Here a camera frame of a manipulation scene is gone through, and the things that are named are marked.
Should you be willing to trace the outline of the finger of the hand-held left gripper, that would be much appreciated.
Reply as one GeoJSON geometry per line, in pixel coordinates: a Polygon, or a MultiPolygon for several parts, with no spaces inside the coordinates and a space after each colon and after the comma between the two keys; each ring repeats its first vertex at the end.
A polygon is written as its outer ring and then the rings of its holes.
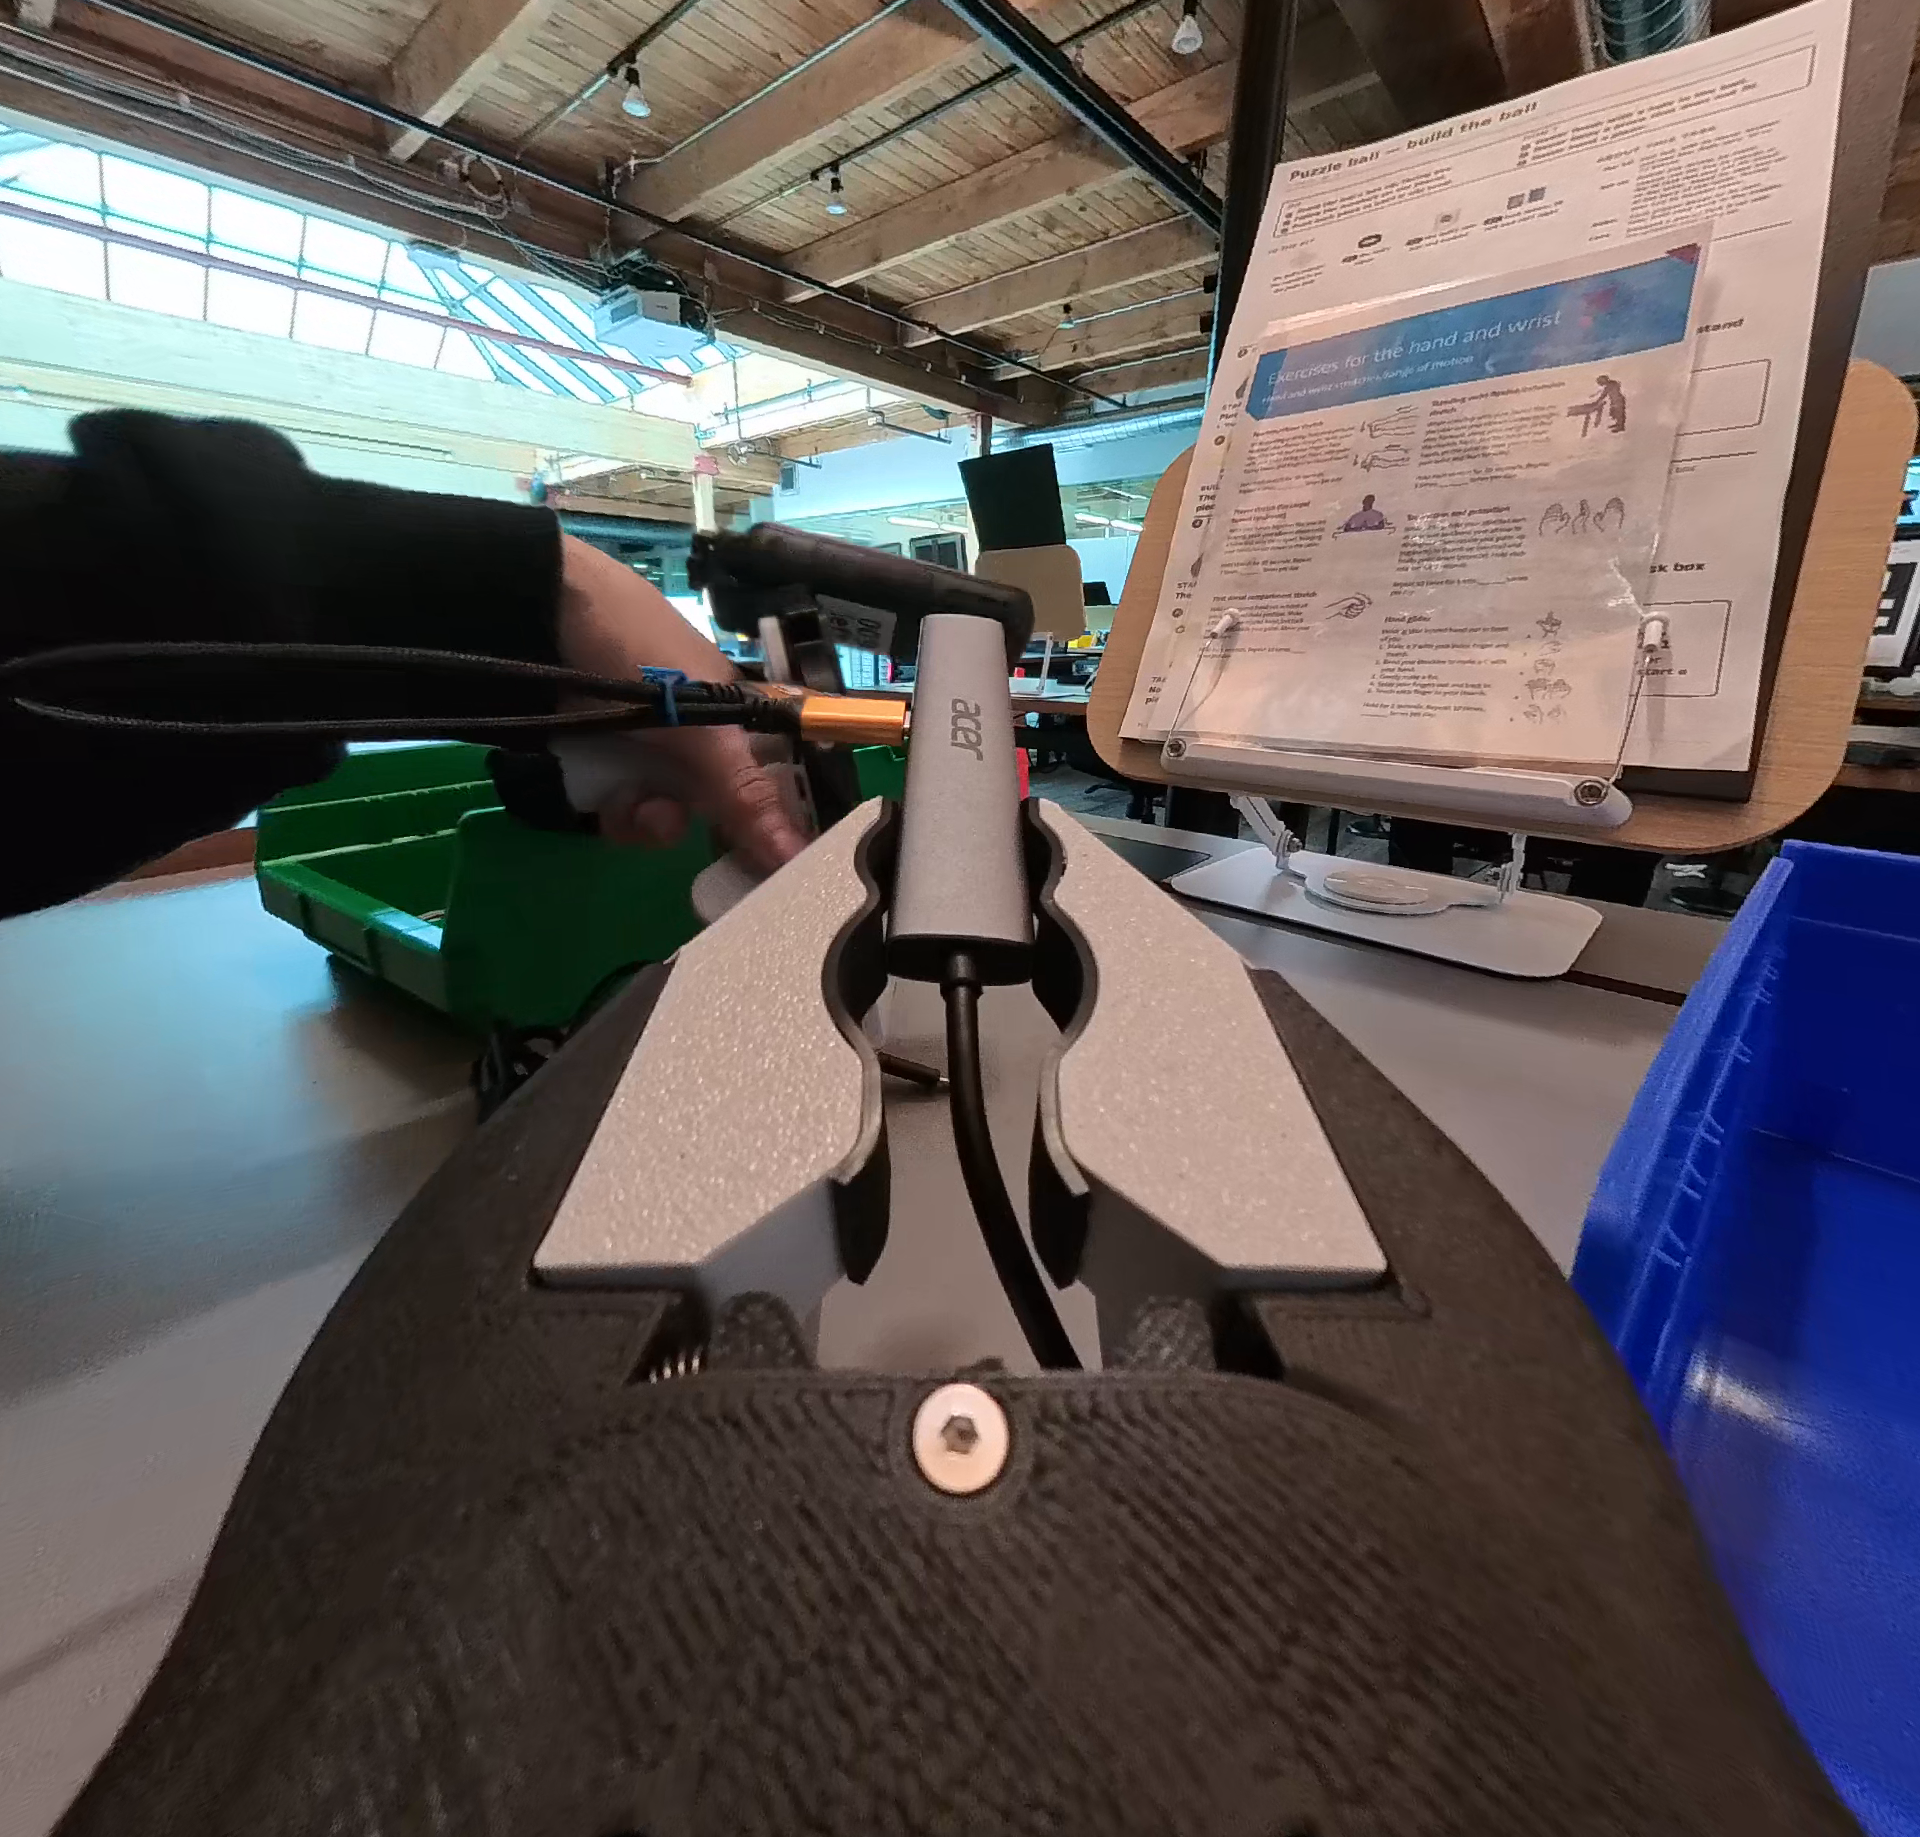
{"type": "MultiPolygon", "coordinates": [[[[771,685],[837,696],[846,690],[837,650],[823,634],[817,610],[780,610],[758,617],[761,676],[771,685]]],[[[819,836],[863,801],[850,744],[791,740],[801,815],[819,836]]]]}

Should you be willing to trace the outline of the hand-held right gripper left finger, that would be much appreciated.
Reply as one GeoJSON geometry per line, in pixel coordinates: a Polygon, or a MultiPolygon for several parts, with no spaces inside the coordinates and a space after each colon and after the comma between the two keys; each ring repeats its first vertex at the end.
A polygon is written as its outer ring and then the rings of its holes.
{"type": "Polygon", "coordinates": [[[896,849],[898,801],[875,797],[683,947],[533,1254],[541,1289],[664,1294],[709,1333],[771,1295],[823,1353],[827,1295],[890,1227],[896,849]]]}

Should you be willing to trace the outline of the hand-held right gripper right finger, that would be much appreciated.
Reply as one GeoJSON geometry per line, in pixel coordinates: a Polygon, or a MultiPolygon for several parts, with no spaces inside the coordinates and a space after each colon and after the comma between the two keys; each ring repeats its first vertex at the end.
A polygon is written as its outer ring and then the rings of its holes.
{"type": "Polygon", "coordinates": [[[1254,972],[1051,798],[1027,801],[1039,1060],[1030,1233],[1101,1365],[1162,1304],[1360,1295],[1386,1254],[1254,972]]]}

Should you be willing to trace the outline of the light grey USB hub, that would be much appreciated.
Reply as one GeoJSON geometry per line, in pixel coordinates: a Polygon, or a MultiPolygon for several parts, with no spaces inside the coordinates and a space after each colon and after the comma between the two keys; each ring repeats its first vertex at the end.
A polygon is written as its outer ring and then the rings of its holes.
{"type": "Polygon", "coordinates": [[[1027,1244],[991,1134],[980,1000],[1035,969],[1022,795],[1003,630],[985,616],[921,624],[905,733],[884,961],[941,993],[946,1126],[973,1222],[1031,1359],[1079,1368],[1053,1286],[1027,1244]]]}

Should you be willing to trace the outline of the green storage bin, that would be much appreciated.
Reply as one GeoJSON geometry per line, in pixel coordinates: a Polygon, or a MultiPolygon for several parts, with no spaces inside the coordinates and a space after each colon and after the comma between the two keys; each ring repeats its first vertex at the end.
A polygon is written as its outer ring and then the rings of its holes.
{"type": "Polygon", "coordinates": [[[698,933],[696,822],[643,849],[509,813],[465,742],[352,749],[255,813],[262,905],[474,1034],[582,1022],[698,933]]]}

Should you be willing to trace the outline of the blue storage bin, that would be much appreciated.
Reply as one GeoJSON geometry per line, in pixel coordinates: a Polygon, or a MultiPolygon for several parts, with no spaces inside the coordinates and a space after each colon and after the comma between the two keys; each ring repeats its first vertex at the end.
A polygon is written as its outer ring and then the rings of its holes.
{"type": "Polygon", "coordinates": [[[1788,841],[1595,1176],[1573,1289],[1768,1682],[1916,1832],[1916,862],[1788,841]]]}

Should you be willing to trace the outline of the person's left forearm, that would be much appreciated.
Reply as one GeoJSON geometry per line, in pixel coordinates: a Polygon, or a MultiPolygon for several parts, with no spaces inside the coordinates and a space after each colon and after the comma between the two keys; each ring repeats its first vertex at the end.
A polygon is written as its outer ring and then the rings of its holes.
{"type": "MultiPolygon", "coordinates": [[[[373,645],[558,664],[564,540],[541,506],[311,471],[245,421],[119,408],[1,458],[5,659],[71,645],[373,645]]],[[[124,880],[320,782],[335,740],[171,740],[5,698],[1,912],[124,880]]]]}

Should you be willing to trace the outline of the grey desk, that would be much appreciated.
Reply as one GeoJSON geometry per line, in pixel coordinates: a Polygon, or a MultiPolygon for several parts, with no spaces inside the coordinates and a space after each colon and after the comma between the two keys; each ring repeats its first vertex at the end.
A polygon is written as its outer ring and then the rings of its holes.
{"type": "MultiPolygon", "coordinates": [[[[1561,1268],[1722,923],[1602,908],[1518,982],[1209,910],[1493,1179],[1561,1268]]],[[[330,1300],[467,1135],[470,1046],[252,880],[5,923],[5,1832],[114,1740],[330,1300]]]]}

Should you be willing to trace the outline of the person's left hand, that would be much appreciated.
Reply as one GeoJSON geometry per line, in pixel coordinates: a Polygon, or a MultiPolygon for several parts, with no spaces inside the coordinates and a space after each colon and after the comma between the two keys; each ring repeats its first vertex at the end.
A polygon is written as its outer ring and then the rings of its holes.
{"type": "MultiPolygon", "coordinates": [[[[721,681],[731,667],[643,576],[595,545],[560,537],[557,650],[566,667],[637,677],[648,667],[694,681],[721,681]]],[[[756,758],[756,740],[734,726],[647,733],[642,765],[595,808],[610,841],[664,846],[690,820],[756,871],[793,859],[806,832],[778,778],[756,758]]]]}

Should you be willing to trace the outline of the small wooden document stand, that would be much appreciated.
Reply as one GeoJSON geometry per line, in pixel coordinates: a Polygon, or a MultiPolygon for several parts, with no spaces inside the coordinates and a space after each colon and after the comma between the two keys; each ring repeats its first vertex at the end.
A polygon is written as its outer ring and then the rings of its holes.
{"type": "Polygon", "coordinates": [[[973,573],[1024,593],[1035,634],[1057,645],[1086,634],[1083,563],[1068,544],[980,550],[973,573]]]}

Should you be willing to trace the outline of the ceiling projector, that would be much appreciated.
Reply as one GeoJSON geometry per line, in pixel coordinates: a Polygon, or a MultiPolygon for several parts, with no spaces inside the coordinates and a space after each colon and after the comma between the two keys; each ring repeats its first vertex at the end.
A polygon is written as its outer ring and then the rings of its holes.
{"type": "Polygon", "coordinates": [[[705,306],[676,282],[610,287],[590,317],[603,350],[621,350],[642,363],[685,359],[713,337],[705,306]]]}

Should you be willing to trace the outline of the laminated sheet with blue banner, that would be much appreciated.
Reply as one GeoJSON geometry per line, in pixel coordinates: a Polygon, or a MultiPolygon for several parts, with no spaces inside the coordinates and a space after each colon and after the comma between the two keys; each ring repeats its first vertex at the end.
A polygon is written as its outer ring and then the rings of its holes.
{"type": "Polygon", "coordinates": [[[1712,222],[1264,325],[1137,723],[1611,770],[1712,222]]]}

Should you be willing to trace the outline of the black and white marker board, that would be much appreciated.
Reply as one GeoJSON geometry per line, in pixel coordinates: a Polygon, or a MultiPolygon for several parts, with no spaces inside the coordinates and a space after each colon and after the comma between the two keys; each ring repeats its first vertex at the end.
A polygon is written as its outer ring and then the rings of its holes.
{"type": "Polygon", "coordinates": [[[1916,489],[1901,492],[1862,669],[1894,683],[1916,669],[1916,489]]]}

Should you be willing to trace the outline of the black steel post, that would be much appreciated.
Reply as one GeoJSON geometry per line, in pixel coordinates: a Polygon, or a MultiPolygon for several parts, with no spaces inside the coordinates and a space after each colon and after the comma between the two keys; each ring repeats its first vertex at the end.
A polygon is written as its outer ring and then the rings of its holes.
{"type": "Polygon", "coordinates": [[[1215,254],[1212,337],[1218,356],[1234,324],[1240,293],[1260,236],[1260,214],[1272,171],[1282,156],[1290,87],[1290,52],[1299,37],[1299,0],[1241,0],[1234,113],[1223,222],[1215,254]]]}

